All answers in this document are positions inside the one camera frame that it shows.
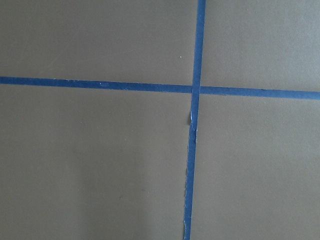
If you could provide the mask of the brown paper table cover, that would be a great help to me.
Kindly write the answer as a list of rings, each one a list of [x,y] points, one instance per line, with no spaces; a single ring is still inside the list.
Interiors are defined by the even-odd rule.
[[[317,0],[3,0],[3,240],[317,240]]]

